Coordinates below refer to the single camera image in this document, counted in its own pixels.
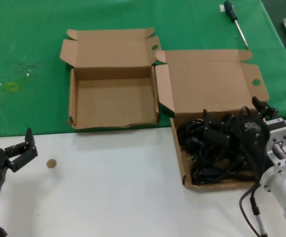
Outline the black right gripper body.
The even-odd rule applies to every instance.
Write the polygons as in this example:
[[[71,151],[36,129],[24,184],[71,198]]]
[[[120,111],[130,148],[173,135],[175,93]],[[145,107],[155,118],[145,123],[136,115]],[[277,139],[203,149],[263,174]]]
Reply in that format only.
[[[239,145],[239,150],[252,173],[259,181],[267,167],[265,118],[259,115],[235,117],[230,132]]]

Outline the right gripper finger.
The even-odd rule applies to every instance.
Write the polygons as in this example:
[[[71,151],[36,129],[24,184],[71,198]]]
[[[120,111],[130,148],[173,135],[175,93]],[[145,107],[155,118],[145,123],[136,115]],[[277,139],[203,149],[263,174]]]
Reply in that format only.
[[[264,113],[263,113],[263,119],[265,121],[273,120],[278,117],[278,109],[267,106],[265,107]]]
[[[252,104],[256,108],[256,119],[263,119],[268,111],[266,101],[260,101],[256,96],[252,98]]]

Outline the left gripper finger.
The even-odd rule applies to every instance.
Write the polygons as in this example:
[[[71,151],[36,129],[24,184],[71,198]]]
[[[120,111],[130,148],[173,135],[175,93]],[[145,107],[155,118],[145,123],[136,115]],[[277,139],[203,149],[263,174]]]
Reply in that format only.
[[[35,158],[36,145],[34,136],[32,134],[32,129],[31,128],[27,129],[24,142],[5,148],[4,151],[9,158],[16,156]]]
[[[28,151],[25,151],[23,154],[18,156],[13,161],[10,161],[8,167],[13,171],[17,172],[19,169],[24,167],[30,161],[32,161],[35,157],[38,156],[36,147],[29,148]]]

